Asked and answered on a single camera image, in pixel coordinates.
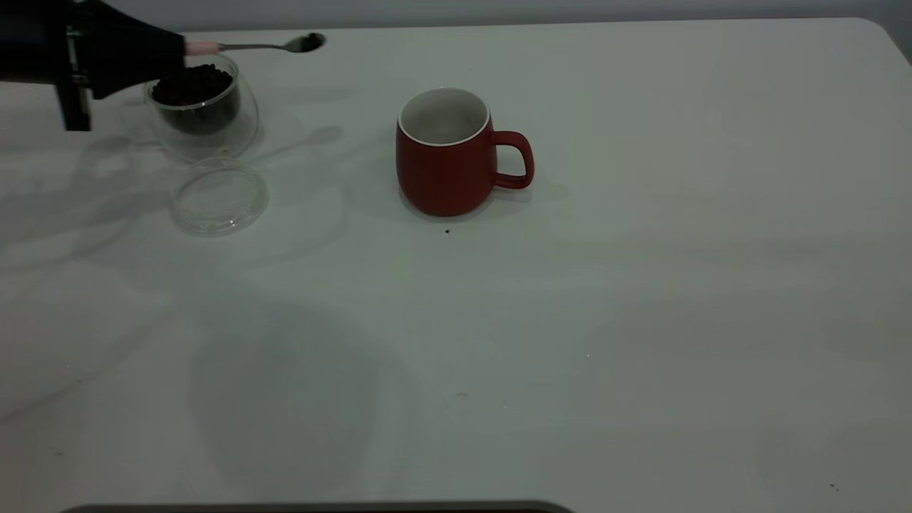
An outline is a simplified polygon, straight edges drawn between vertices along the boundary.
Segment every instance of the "mug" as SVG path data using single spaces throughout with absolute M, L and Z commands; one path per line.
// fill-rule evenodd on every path
M 497 173 L 497 145 L 523 155 L 524 176 Z M 522 134 L 494 131 L 491 110 L 462 89 L 425 91 L 399 114 L 396 133 L 399 186 L 430 215 L 460 215 L 484 202 L 494 186 L 523 189 L 532 183 L 532 147 Z

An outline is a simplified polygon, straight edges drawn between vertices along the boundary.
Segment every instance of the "mug handle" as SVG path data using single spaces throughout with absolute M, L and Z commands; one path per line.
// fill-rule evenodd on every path
M 529 140 L 521 133 L 515 131 L 496 131 L 492 140 L 495 145 L 513 146 L 519 150 L 519 153 L 523 155 L 523 162 L 525 162 L 524 176 L 497 173 L 494 185 L 507 189 L 525 189 L 528 187 L 535 176 L 535 160 L 532 158 L 532 146 L 529 145 Z

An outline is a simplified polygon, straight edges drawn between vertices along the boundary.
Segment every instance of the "black device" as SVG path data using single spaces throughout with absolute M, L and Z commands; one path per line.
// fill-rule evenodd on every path
M 0 80 L 54 84 L 70 131 L 91 130 L 103 99 L 184 67 L 183 36 L 101 0 L 0 0 Z

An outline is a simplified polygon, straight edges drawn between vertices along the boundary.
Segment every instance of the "coffee grounds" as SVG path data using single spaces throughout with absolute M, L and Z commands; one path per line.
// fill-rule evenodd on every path
M 185 68 L 159 80 L 152 99 L 177 109 L 159 109 L 161 117 L 175 130 L 188 135 L 214 135 L 229 126 L 241 108 L 241 95 L 234 88 L 217 101 L 208 101 L 231 87 L 233 77 L 212 64 Z
M 164 105 L 193 105 L 222 94 L 232 76 L 212 64 L 184 68 L 169 75 L 152 88 L 152 99 Z

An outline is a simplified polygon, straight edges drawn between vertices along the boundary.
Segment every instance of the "pink spoon handle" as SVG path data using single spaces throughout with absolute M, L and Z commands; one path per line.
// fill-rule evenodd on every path
M 187 43 L 187 55 L 211 55 L 221 51 L 215 41 L 192 41 Z

